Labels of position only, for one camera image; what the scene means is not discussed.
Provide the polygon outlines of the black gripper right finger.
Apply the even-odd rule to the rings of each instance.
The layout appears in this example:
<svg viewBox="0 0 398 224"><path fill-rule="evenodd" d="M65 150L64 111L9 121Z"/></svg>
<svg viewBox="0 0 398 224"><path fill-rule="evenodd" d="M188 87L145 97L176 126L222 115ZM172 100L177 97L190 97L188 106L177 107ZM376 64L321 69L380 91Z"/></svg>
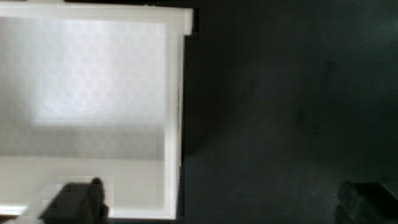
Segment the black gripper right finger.
<svg viewBox="0 0 398 224"><path fill-rule="evenodd" d="M398 224L398 198L380 183L341 183L334 224Z"/></svg>

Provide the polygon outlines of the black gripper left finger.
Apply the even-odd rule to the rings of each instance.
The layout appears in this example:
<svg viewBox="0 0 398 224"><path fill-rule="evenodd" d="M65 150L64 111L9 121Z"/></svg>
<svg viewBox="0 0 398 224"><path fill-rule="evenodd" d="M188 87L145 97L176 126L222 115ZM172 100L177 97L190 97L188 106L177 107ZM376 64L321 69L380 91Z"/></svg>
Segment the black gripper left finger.
<svg viewBox="0 0 398 224"><path fill-rule="evenodd" d="M39 215L44 224L108 224L104 186L99 178L67 183Z"/></svg>

